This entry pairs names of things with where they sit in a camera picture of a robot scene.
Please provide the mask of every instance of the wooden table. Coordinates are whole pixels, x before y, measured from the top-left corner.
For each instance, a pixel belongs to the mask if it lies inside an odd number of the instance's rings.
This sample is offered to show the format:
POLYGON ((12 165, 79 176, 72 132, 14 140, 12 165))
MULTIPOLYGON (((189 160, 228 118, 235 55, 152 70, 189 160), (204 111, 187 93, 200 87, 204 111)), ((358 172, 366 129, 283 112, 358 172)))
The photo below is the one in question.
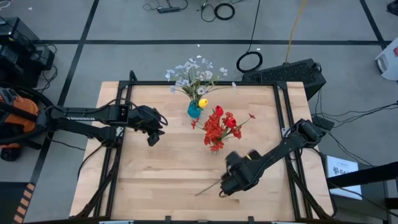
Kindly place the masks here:
MULTIPOLYGON (((118 82, 104 82, 97 106, 114 99, 118 82)), ((288 83, 294 120, 310 119, 307 99, 302 83, 288 83)), ((280 92, 283 111, 283 94, 280 92)), ((187 114, 189 99, 182 93, 169 92, 168 86, 133 86, 131 100, 137 105, 157 108, 169 121, 165 135, 149 147, 147 136, 127 129, 119 166, 118 182, 113 204, 112 219, 164 220, 213 220, 294 221, 292 199, 285 161, 280 160, 267 169, 259 184, 247 192, 238 192, 227 198, 219 198, 219 185, 195 196, 207 188, 225 172, 225 157, 231 151, 245 155, 250 149, 265 154, 281 140, 274 92, 271 86, 238 86, 214 91, 206 97, 208 106, 202 113, 206 120, 216 105, 234 114, 240 123, 256 115, 242 128, 242 139, 226 140, 220 154, 210 153, 203 143, 205 133, 192 129, 192 119, 187 114)), ((88 140, 85 156, 99 146, 88 140)), ((105 150, 96 153, 81 170, 73 200, 71 215, 78 213, 98 187, 105 150)), ((302 154, 303 168, 309 191, 323 209, 333 213, 330 194, 326 186, 319 155, 310 150, 302 154)), ((297 189, 300 213, 305 216, 302 195, 297 189)), ((108 193, 104 194, 103 206, 108 193)))

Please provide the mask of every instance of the white flower bouquet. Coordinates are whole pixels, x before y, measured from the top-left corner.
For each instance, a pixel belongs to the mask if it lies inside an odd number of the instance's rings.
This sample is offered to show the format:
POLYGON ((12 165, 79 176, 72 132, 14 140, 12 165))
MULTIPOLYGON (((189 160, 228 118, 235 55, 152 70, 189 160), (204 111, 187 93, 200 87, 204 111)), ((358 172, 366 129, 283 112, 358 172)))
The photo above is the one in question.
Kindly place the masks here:
POLYGON ((225 68, 220 68, 220 73, 218 75, 214 75, 212 72, 213 63, 208 60, 202 58, 202 56, 197 56, 198 60, 201 60, 201 66, 198 65, 195 59, 190 58, 185 65, 177 65, 175 70, 167 70, 165 77, 167 81, 175 82, 175 85, 170 86, 170 91, 174 94, 176 91, 180 91, 186 94, 190 99, 190 107, 194 106, 200 110, 203 106, 203 103, 200 104, 200 100, 203 95, 210 93, 215 90, 220 90, 223 88, 231 88, 236 89, 236 85, 232 82, 231 86, 228 87, 215 87, 219 80, 222 80, 224 76, 228 75, 228 70, 225 68))

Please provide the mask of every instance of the vase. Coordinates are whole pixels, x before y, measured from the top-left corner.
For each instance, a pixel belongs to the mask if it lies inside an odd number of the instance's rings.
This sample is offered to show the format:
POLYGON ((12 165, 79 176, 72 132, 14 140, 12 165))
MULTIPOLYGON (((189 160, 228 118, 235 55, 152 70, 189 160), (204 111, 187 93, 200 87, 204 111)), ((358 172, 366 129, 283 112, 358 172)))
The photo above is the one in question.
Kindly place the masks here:
POLYGON ((188 107, 189 116, 191 116, 192 118, 199 118, 200 113, 201 113, 201 109, 199 107, 197 107, 197 105, 194 101, 191 101, 189 103, 189 107, 188 107))

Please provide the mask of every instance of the black metal frame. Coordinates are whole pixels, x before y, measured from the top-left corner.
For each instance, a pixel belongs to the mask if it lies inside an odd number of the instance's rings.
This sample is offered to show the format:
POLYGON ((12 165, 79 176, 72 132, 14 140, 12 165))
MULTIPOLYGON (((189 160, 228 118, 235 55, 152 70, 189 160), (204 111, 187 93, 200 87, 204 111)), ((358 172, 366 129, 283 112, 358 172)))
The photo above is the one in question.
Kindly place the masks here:
MULTIPOLYGON (((166 82, 166 81, 138 81, 136 76, 131 73, 130 74, 130 79, 132 81, 119 81, 119 86, 118 86, 118 92, 116 94, 117 98, 121 98, 122 97, 122 93, 124 91, 124 89, 127 90, 127 95, 126 95, 126 99, 130 100, 131 98, 131 92, 132 92, 132 88, 134 85, 170 85, 170 82, 166 82)), ((286 110, 287 110, 287 114, 288 114, 288 120, 289 120, 289 125, 293 125, 294 121, 293 121, 293 112, 290 106, 290 100, 289 100, 289 94, 287 92, 287 84, 286 82, 261 82, 261 83, 253 83, 253 82, 235 82, 236 85, 246 85, 246 86, 272 86, 273 90, 274 90, 274 96, 275 96, 275 103, 276 103, 276 109, 277 109, 277 114, 278 114, 278 120, 279 120, 279 127, 280 127, 280 134, 281 137, 283 136, 283 132, 282 129, 285 128, 285 123, 284 123, 284 117, 282 114, 282 107, 281 107, 281 103, 280 103, 280 98, 279 98, 279 88, 282 89, 283 94, 284 94, 284 100, 285 100, 285 104, 286 104, 286 110)), ((218 82, 217 85, 231 85, 231 82, 218 82)), ((114 164, 116 163, 116 174, 114 175, 111 183, 110 183, 110 188, 109 188, 109 196, 108 196, 108 201, 106 202, 106 213, 105 216, 106 217, 111 217, 112 214, 112 209, 113 209, 113 202, 114 202, 114 194, 116 191, 116 182, 117 182, 117 178, 118 178, 118 169, 119 169, 119 161, 121 158, 121 150, 123 147, 123 137, 124 135, 121 136, 121 142, 119 144, 119 146, 116 148, 116 155, 115 155, 115 160, 114 160, 114 164)), ((104 157, 104 162, 103 162, 103 167, 102 167, 102 171, 101 171, 101 177, 99 180, 99 184, 101 185, 104 181, 105 178, 108 175, 108 169, 109 169, 109 164, 110 164, 110 159, 111 159, 111 148, 107 148, 106 152, 105 152, 105 157, 104 157)), ((299 156, 299 153, 296 152, 295 153, 295 158, 296 158, 296 165, 297 165, 297 169, 298 169, 298 174, 300 177, 300 180, 305 184, 305 176, 304 176, 304 171, 303 171, 303 165, 302 165, 302 161, 301 161, 301 157, 299 156)), ((290 156, 287 156, 285 158, 285 161, 288 162, 290 161, 290 156)), ((301 219, 301 215, 300 215, 300 207, 299 207, 299 200, 297 197, 297 192, 296 192, 296 188, 295 188, 295 184, 294 181, 292 180, 291 177, 288 177, 289 179, 289 187, 290 187, 290 194, 292 197, 292 206, 293 206, 293 211, 294 211, 294 217, 296 220, 301 219)), ((312 212, 311 212, 311 208, 309 206, 308 201, 304 199, 304 203, 305 203, 305 213, 307 215, 307 218, 312 219, 312 212)), ((94 208, 94 213, 93 216, 94 217, 98 217, 100 215, 100 210, 101 210, 101 204, 102 204, 102 196, 99 197, 95 208, 94 208)), ((270 223, 270 222, 255 222, 254 221, 254 217, 248 217, 249 220, 248 222, 250 224, 254 224, 254 223, 270 223)), ((196 221, 172 221, 173 223, 195 223, 196 221)), ((208 221, 208 223, 248 223, 248 222, 214 222, 214 221, 208 221)), ((135 220, 134 223, 171 223, 171 217, 165 217, 164 221, 159 221, 159 220, 135 220)))

